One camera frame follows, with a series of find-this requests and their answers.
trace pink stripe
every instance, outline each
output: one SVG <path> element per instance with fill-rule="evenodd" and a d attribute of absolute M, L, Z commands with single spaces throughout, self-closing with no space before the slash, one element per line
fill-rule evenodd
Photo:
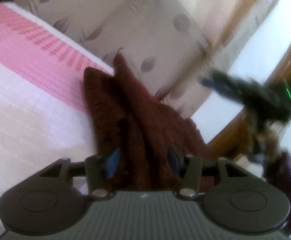
<path fill-rule="evenodd" d="M 103 70 L 43 27 L 1 4 L 0 63 L 79 111 L 85 111 L 81 92 L 85 67 Z"/>

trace bed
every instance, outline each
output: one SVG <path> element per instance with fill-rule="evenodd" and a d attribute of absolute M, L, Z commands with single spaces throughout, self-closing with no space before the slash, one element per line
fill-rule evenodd
<path fill-rule="evenodd" d="M 36 16 L 0 4 L 0 196 L 59 158 L 95 154 L 81 91 L 87 66 L 113 72 Z"/>

